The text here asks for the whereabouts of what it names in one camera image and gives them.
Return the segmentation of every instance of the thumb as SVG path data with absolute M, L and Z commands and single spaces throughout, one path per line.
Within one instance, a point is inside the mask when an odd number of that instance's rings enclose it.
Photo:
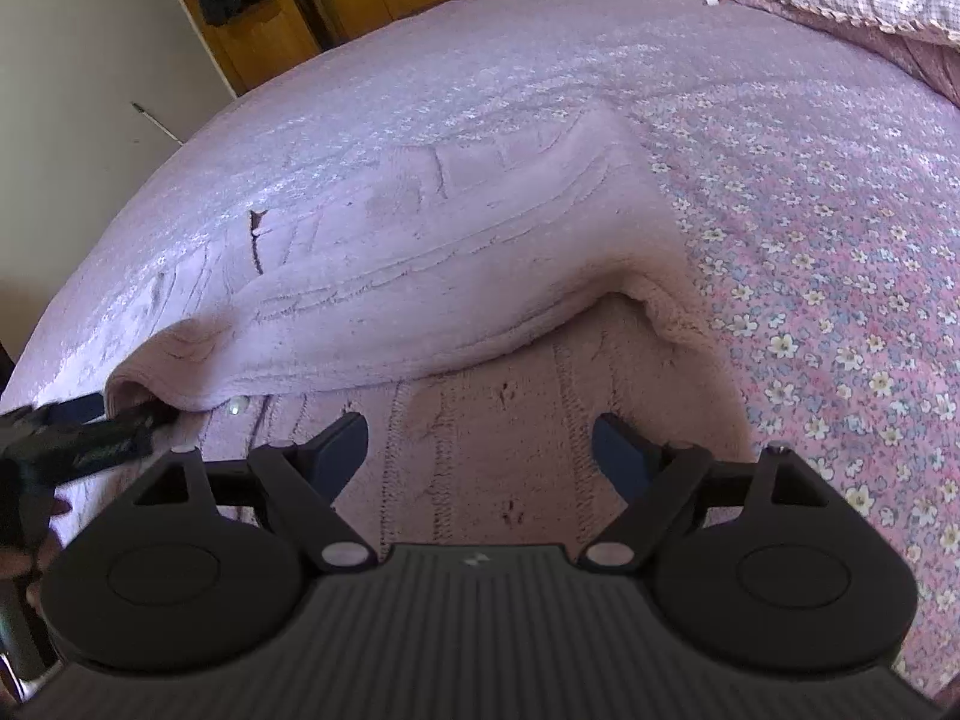
M 13 579 L 29 573 L 34 559 L 26 552 L 11 547 L 0 547 L 0 580 Z

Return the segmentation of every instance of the bedsheet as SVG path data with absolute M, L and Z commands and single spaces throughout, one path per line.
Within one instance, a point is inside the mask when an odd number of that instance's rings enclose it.
M 886 60 L 754 9 L 455 1 L 272 81 L 118 215 L 0 408 L 96 389 L 157 329 L 229 300 L 232 284 L 176 283 L 229 220 L 295 206 L 398 143 L 478 139 L 597 100 L 632 120 L 672 199 L 755 447 L 792 442 L 914 569 L 898 669 L 935 693 L 960 666 L 960 119 Z M 319 428 L 310 403 L 296 425 L 270 420 L 293 407 L 269 397 L 208 421 L 234 425 L 242 448 Z M 104 484 L 74 491 L 80 516 Z

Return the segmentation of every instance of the silver screw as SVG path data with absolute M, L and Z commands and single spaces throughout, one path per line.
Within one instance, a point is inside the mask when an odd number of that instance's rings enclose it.
M 355 541 L 336 541 L 325 546 L 323 552 L 320 552 L 323 561 L 336 568 L 352 568 L 360 565 L 369 556 L 370 551 Z
M 619 541 L 600 541 L 587 549 L 587 560 L 606 568 L 627 565 L 634 557 L 634 551 Z
M 227 400 L 227 411 L 234 416 L 241 415 L 250 405 L 250 399 L 246 395 L 234 395 Z

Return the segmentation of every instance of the bed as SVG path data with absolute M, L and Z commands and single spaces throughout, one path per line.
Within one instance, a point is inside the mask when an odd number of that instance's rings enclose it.
M 229 301 L 263 264 L 212 284 L 212 242 L 256 234 L 265 209 L 309 203 L 397 146 L 506 137 L 601 104 L 630 121 L 642 170 L 671 201 L 748 450 L 794 445 L 904 555 L 920 608 L 896 669 L 936 694 L 960 670 L 951 76 L 912 77 L 894 50 L 766 12 L 777 7 L 451 1 L 285 74 L 208 124 L 118 215 L 37 327 L 3 409 L 102 388 L 147 338 Z M 195 419 L 214 460 L 313 435 L 351 397 L 237 392 Z M 71 490 L 65 535 L 127 481 Z

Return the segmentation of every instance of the white wall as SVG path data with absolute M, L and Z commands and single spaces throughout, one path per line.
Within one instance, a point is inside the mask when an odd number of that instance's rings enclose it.
M 176 144 L 232 93 L 178 0 L 0 0 L 0 343 L 50 298 Z

